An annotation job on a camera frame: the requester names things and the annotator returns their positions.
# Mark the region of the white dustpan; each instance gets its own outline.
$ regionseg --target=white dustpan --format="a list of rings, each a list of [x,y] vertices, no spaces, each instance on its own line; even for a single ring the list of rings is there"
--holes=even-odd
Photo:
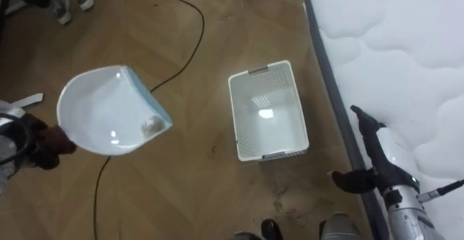
[[[121,155],[165,132],[173,121],[127,66],[110,66],[74,77],[57,105],[58,124],[90,152]]]

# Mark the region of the wooden floor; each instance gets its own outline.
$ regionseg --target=wooden floor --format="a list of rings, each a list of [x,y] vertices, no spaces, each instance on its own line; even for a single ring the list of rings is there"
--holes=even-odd
[[[173,128],[136,152],[115,157],[101,180],[99,239],[230,239],[276,219],[286,239],[316,239],[332,212],[363,232],[357,198],[326,173],[347,170],[344,147],[311,50],[303,0],[189,0],[206,17],[204,40],[188,69],[155,92]],[[28,8],[7,20],[0,51],[0,99],[37,92],[29,112],[57,122],[60,91],[74,75],[130,65],[152,87],[176,73],[199,37],[200,18],[176,0],[96,0],[62,27]],[[239,162],[228,76],[291,61],[310,151],[274,162]],[[105,158],[85,151],[53,171],[22,170],[0,198],[1,239],[92,239],[97,173]]]

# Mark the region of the white mattress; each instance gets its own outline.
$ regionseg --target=white mattress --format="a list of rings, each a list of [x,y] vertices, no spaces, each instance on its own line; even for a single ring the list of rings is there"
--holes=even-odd
[[[355,104],[409,143],[421,191],[464,178],[464,0],[311,0],[365,155]],[[464,189],[426,204],[449,240],[464,236]]]

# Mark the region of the robotic arm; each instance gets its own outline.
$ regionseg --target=robotic arm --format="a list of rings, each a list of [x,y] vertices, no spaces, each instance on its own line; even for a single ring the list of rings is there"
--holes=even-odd
[[[359,129],[373,167],[369,170],[354,170],[346,174],[333,171],[331,177],[334,183],[343,191],[352,194],[362,194],[378,189],[388,211],[394,239],[444,240],[427,216],[423,203],[461,187],[464,181],[457,181],[443,188],[420,194],[419,180],[401,168],[399,162],[393,161],[396,158],[409,156],[409,154],[391,157],[389,151],[394,146],[400,145],[391,139],[394,136],[390,136],[389,133],[393,131],[359,107],[351,106],[351,110],[356,113],[359,120]]]

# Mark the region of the white plastic basket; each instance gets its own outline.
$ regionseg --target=white plastic basket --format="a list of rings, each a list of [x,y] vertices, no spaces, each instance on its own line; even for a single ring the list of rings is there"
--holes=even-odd
[[[233,126],[241,161],[303,154],[310,146],[289,61],[229,78]]]

